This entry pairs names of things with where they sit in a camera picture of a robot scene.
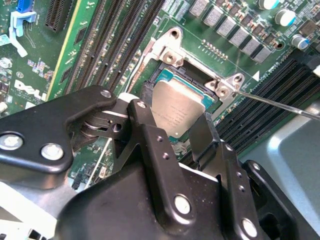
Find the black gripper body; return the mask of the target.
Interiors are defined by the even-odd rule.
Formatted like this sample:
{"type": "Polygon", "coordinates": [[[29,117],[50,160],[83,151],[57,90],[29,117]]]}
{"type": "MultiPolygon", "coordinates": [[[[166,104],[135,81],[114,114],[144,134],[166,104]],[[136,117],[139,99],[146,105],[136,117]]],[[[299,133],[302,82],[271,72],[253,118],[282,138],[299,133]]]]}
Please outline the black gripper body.
{"type": "Polygon", "coordinates": [[[56,240],[226,240],[219,182],[175,159],[134,163],[72,198],[56,240]]]}

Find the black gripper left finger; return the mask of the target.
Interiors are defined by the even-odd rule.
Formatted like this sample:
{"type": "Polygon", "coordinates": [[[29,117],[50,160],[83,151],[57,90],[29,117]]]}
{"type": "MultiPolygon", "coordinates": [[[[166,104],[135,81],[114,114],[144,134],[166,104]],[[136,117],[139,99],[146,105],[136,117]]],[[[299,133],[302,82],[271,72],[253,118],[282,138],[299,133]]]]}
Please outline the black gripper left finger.
{"type": "MultiPolygon", "coordinates": [[[[57,187],[74,160],[68,126],[113,110],[116,104],[114,94],[93,85],[2,118],[1,136],[19,137],[22,145],[1,147],[0,178],[39,189],[57,187]]],[[[135,163],[175,160],[166,132],[156,126],[150,107],[138,99],[112,113],[106,133],[122,148],[113,174],[135,163]]]]}

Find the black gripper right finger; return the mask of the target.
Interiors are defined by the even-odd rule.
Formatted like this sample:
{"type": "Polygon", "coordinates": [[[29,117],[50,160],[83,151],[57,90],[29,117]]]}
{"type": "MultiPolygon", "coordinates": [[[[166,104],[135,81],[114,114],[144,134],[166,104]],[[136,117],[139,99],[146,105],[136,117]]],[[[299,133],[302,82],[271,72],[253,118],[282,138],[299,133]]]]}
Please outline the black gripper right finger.
{"type": "Polygon", "coordinates": [[[235,150],[221,140],[209,113],[188,131],[198,169],[219,183],[222,230],[230,240],[295,240],[296,219],[275,181],[254,161],[240,163],[235,150]]]}

